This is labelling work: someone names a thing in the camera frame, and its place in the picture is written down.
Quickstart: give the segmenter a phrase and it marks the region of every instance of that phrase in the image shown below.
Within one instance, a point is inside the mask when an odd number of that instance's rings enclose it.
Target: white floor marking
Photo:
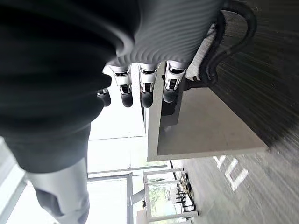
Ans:
[[[235,191],[238,186],[242,183],[242,181],[247,177],[248,175],[248,170],[243,169],[242,172],[237,176],[237,178],[233,181],[231,178],[230,174],[234,170],[235,166],[238,164],[238,160],[236,158],[233,159],[231,164],[229,165],[228,169],[225,172],[225,176],[228,179],[228,181],[231,184],[231,188],[233,191]]]
[[[213,159],[216,161],[217,163],[217,168],[220,169],[221,165],[223,164],[224,160],[225,160],[226,156],[222,155],[220,156],[220,159],[217,158],[217,156],[213,156]]]

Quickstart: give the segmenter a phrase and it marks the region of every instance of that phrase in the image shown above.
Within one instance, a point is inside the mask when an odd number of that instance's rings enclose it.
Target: black cable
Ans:
[[[221,43],[221,40],[225,33],[225,26],[226,26],[225,17],[222,12],[219,12],[219,14],[217,15],[217,22],[215,27],[216,35],[213,39],[213,43],[209,47],[209,50],[207,51],[199,67],[200,81],[197,84],[203,86],[213,86],[218,81],[217,76],[208,77],[207,68]]]
[[[210,78],[217,77],[216,68],[223,59],[240,51],[249,44],[249,42],[253,39],[257,28],[256,16],[254,15],[254,12],[245,4],[230,0],[222,10],[233,12],[243,17],[247,23],[247,31],[243,39],[238,44],[235,44],[229,49],[221,52],[214,58],[213,61],[211,61],[207,71]]]
[[[233,12],[242,16],[247,23],[246,34],[238,44],[235,44],[229,49],[219,53],[217,56],[214,56],[225,31],[225,18],[222,13],[219,13],[217,16],[217,23],[216,23],[216,36],[214,37],[213,43],[210,46],[208,52],[206,53],[199,67],[200,81],[187,80],[185,89],[214,86],[218,81],[218,74],[216,72],[216,68],[218,64],[224,58],[244,48],[252,40],[256,32],[256,27],[257,27],[256,17],[253,11],[245,4],[230,0],[222,10]]]

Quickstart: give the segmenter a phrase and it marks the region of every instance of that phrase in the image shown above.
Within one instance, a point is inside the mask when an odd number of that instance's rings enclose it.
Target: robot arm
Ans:
[[[213,61],[224,33],[220,9],[232,5],[245,15],[248,35]],[[126,107],[133,104],[132,75],[140,78],[142,105],[150,107],[158,65],[167,61],[163,98],[173,102],[212,23],[218,29],[201,80],[187,89],[215,84],[218,63],[246,45],[256,26],[250,9],[224,0],[11,0],[0,10],[0,135],[40,205],[61,224],[88,217],[90,123],[111,103],[104,66],[113,70]],[[139,74],[131,74],[132,63]]]

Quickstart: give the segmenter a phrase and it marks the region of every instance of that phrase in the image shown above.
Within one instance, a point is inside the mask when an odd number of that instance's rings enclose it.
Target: gray floor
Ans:
[[[237,165],[226,173],[233,161]],[[195,224],[297,224],[299,167],[279,151],[181,161],[201,215]],[[238,176],[246,173],[234,190]]]

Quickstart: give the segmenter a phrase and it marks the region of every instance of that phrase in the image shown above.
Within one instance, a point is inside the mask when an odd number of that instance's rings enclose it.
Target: black fingertip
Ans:
[[[98,97],[103,101],[105,107],[110,106],[111,97],[110,97],[109,91],[107,91],[107,93],[105,93],[105,94],[98,95]]]
[[[121,94],[122,104],[125,107],[131,107],[133,105],[133,96],[132,93]]]
[[[164,88],[163,100],[166,103],[172,103],[173,101],[175,101],[176,97],[177,97],[177,91],[176,90],[168,90],[168,89]]]
[[[141,93],[141,103],[145,108],[149,108],[153,105],[153,93],[152,92],[142,92]]]

